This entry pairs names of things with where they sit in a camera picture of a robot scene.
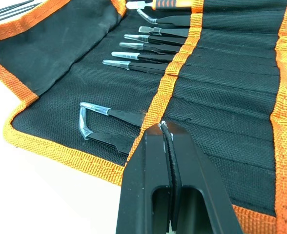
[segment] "black nylon fabric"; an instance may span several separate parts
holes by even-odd
[[[280,75],[274,47],[286,5],[286,0],[205,0],[200,41],[180,71],[164,115],[186,128],[209,156],[233,204],[272,216],[269,116]],[[156,18],[186,14],[144,11]],[[127,41],[123,35],[151,26],[136,11],[117,25],[119,20],[109,0],[71,0],[27,32],[0,41],[0,64],[41,96],[15,117],[15,129],[125,164],[126,156],[85,141],[78,129],[81,101],[146,112],[157,92],[160,75],[102,65],[103,59],[119,60],[112,51],[136,52],[119,47]],[[140,130],[91,111],[87,124],[94,132],[133,139]]]
[[[263,8],[253,9],[257,5]],[[205,0],[200,40],[164,115],[191,132],[217,166],[233,204],[272,216],[275,160],[269,118],[280,82],[274,48],[286,5]]]

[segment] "tool roll pouch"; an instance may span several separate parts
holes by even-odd
[[[287,1],[194,1],[164,76],[102,64],[139,26],[123,0],[48,0],[0,25],[0,80],[22,101],[5,139],[120,185],[144,130],[172,121],[217,167],[245,233],[287,233]],[[136,139],[128,157],[83,139],[81,101],[146,113],[140,129],[87,112],[93,132]]]

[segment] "white background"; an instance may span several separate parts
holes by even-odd
[[[0,0],[0,8],[16,2]],[[0,82],[0,234],[114,234],[118,186],[4,141],[18,104]]]

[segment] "black tweezers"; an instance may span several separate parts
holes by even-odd
[[[178,46],[183,45],[186,41],[186,38],[160,37],[150,35],[130,35],[130,34],[125,34],[124,38],[141,41],[144,43],[168,44]]]
[[[169,63],[173,60],[174,55],[145,55],[140,53],[132,53],[132,52],[112,52],[112,56],[125,58],[125,59],[132,59],[132,60],[146,60],[146,61],[153,61],[153,62],[162,62],[162,63]]]
[[[189,34],[189,28],[158,28],[158,27],[147,27],[140,26],[138,32],[140,33],[151,33],[154,35],[170,35],[187,38]]]
[[[97,142],[115,147],[119,153],[128,155],[133,145],[134,139],[119,135],[108,133],[94,133],[87,127],[86,122],[86,109],[106,115],[119,118],[134,126],[140,127],[144,120],[144,113],[125,112],[119,110],[112,110],[111,108],[91,104],[88,102],[80,103],[80,123],[79,130],[85,140],[92,139]]]
[[[190,27],[190,15],[187,16],[168,16],[160,19],[154,19],[143,12],[141,9],[137,10],[138,14],[144,18],[146,21],[152,24],[171,24],[173,26],[185,26]]]
[[[221,176],[177,124],[148,128],[127,163],[116,234],[243,234]]]
[[[164,75],[168,64],[160,63],[142,63],[142,62],[131,62],[131,61],[118,61],[118,60],[103,60],[103,64],[124,68],[126,70],[136,70],[141,72],[153,73]]]
[[[180,50],[180,46],[174,46],[174,45],[155,45],[155,44],[126,43],[126,42],[120,42],[120,47],[135,50],[147,50],[157,52],[159,54],[176,54]]]

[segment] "orange binding edge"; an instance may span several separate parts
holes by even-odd
[[[287,234],[287,8],[278,36],[275,50],[280,85],[270,120],[275,144],[277,233]]]

